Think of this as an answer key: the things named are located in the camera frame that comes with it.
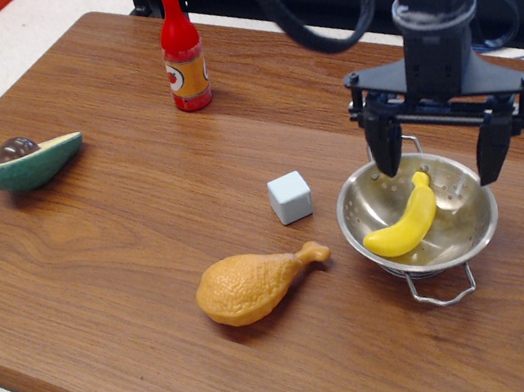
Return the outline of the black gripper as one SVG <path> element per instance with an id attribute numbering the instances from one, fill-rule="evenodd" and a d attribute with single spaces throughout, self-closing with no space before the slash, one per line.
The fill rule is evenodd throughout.
<path id="1" fill-rule="evenodd" d="M 498 180 L 511 140 L 524 130 L 524 72 L 483 60 L 472 48 L 476 0 L 449 10 L 420 10 L 397 1 L 392 20 L 403 58 L 345 77 L 349 111 L 364 129 L 379 170 L 398 172 L 403 123 L 479 126 L 480 185 Z"/>

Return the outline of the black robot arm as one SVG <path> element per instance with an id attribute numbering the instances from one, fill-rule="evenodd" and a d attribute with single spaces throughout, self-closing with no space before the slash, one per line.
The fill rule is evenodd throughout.
<path id="1" fill-rule="evenodd" d="M 481 183 L 499 177 L 514 136 L 524 131 L 524 72 L 483 60 L 472 48 L 476 0 L 394 0 L 403 60 L 349 74 L 349 111 L 383 174 L 394 177 L 402 125 L 475 126 Z"/>

